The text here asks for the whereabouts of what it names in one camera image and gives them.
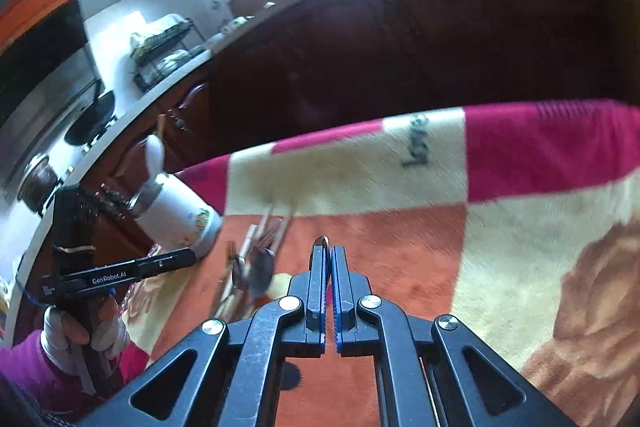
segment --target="pink and white checkered blanket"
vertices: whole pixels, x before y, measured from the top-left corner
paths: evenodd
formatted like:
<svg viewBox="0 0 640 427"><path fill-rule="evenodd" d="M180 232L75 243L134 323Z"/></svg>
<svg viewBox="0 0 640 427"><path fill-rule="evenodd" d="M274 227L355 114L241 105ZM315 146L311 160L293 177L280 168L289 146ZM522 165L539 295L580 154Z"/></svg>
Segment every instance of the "pink and white checkered blanket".
<svg viewBox="0 0 640 427"><path fill-rule="evenodd" d="M613 426L640 391L639 166L640 110L609 101L425 112L214 158L182 174L225 215L212 253L141 286L128 327L150 361L196 327L225 241L274 204L293 215L278 271L305 271L327 235L406 313L452 312L578 425ZM296 361L277 425L378 424L371 361L334 351Z"/></svg>

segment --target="white mug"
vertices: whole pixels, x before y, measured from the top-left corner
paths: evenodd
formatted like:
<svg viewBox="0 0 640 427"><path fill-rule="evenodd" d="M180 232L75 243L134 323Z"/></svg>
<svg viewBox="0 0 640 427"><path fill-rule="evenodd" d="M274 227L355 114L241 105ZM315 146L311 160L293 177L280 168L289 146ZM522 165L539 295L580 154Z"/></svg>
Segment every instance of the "white mug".
<svg viewBox="0 0 640 427"><path fill-rule="evenodd" d="M146 235L162 248L191 248L198 259L213 248L222 226L222 218L212 206L166 172L145 182L132 198L129 210Z"/></svg>

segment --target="white glove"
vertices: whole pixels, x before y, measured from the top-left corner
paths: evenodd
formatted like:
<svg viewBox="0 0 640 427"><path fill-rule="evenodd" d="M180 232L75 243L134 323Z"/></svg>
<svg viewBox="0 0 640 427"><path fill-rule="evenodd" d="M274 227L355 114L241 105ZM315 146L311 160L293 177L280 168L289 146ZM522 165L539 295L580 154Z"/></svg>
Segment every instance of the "white glove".
<svg viewBox="0 0 640 427"><path fill-rule="evenodd" d="M108 359L116 358L129 345L129 333L120 318L118 305L109 297L98 311L101 320L91 336L91 347L104 351ZM49 306L44 314L40 344L47 358L68 375L78 375L69 342L88 344L89 334L71 315Z"/></svg>

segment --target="wall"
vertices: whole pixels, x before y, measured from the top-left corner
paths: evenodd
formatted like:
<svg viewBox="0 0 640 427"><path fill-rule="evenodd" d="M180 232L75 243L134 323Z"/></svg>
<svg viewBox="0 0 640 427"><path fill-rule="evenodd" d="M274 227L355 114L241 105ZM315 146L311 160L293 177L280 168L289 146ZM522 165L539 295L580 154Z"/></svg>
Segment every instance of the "wall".
<svg viewBox="0 0 640 427"><path fill-rule="evenodd" d="M217 32L222 14L211 14L194 0L122 0L84 22L89 44L106 89L116 92L116 115L128 110L142 92L133 83L129 36L169 13L191 18L208 38ZM191 48L202 40L191 32L184 43Z"/></svg>

